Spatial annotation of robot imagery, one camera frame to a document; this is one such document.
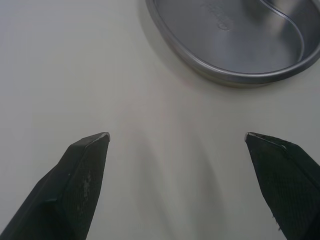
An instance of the white surface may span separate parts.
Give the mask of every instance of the white surface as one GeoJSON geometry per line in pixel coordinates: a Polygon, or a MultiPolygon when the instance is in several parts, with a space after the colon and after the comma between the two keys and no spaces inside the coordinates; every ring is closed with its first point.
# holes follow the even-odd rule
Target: white surface
{"type": "Polygon", "coordinates": [[[0,3],[0,231],[67,147],[109,131],[88,240],[284,240],[244,142],[319,159],[320,62],[257,89],[203,80],[144,0],[0,3]]]}

